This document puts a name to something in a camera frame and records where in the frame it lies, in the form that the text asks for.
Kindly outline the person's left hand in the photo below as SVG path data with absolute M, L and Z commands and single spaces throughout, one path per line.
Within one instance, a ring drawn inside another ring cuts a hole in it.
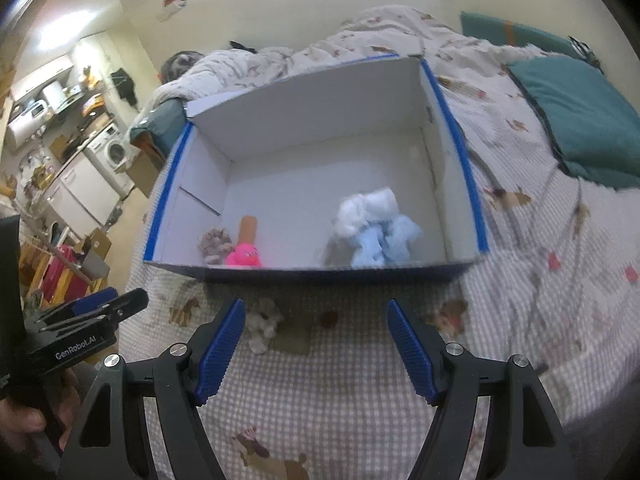
M 58 445 L 65 448 L 81 400 L 77 391 L 77 376 L 72 370 L 64 372 L 60 383 L 60 391 L 52 393 L 52 396 L 55 417 L 65 429 L 58 440 Z M 9 445 L 10 450 L 25 452 L 30 436 L 40 434 L 46 426 L 46 418 L 36 408 L 18 404 L 9 396 L 1 401 L 1 442 Z

